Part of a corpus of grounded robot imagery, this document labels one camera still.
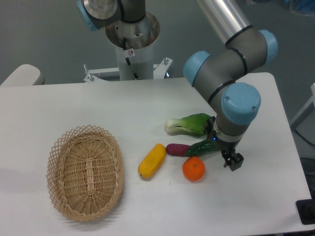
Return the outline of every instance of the light blue joint cap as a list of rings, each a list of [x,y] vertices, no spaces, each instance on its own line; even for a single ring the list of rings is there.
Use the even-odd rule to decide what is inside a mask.
[[[202,63],[210,56],[206,51],[199,51],[193,54],[185,63],[183,74],[189,83],[193,86],[196,74],[200,69]]]
[[[259,92],[254,86],[239,82],[224,91],[221,106],[231,122],[246,125],[255,119],[260,102]]]
[[[80,12],[81,12],[85,22],[87,23],[90,31],[98,30],[98,28],[96,28],[96,26],[93,24],[93,22],[91,21],[91,19],[89,18],[89,16],[85,12],[84,7],[83,7],[83,5],[82,5],[80,0],[77,1],[77,6],[78,6],[78,8],[79,8],[79,10],[80,10]]]
[[[267,58],[265,64],[273,60],[278,54],[278,42],[276,37],[269,31],[263,29],[259,31],[266,39],[267,43]]]

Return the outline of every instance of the woven basket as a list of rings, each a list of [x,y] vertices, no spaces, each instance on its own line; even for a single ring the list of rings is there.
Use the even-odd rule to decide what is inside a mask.
[[[77,127],[62,135],[50,152],[47,173],[51,202],[74,221],[104,215],[123,189],[123,161],[117,141],[96,126]]]

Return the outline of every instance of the orange fruit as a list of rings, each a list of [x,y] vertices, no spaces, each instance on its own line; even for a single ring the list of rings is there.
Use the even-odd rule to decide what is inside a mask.
[[[205,164],[196,156],[190,157],[183,163],[183,173],[191,181],[201,179],[205,172]]]

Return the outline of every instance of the toy fruit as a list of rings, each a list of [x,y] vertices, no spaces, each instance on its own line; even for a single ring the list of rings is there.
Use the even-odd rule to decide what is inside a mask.
[[[143,178],[151,178],[165,160],[166,149],[163,144],[156,144],[138,166],[138,172]]]
[[[201,179],[206,172],[205,164],[196,156],[192,156],[183,163],[183,173],[191,181]]]

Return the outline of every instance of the warning sticker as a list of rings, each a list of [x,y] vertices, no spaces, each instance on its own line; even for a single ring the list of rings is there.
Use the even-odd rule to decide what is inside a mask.
[[[133,57],[134,56],[134,49],[131,48],[131,49],[124,50],[124,53],[125,53],[125,58]]]

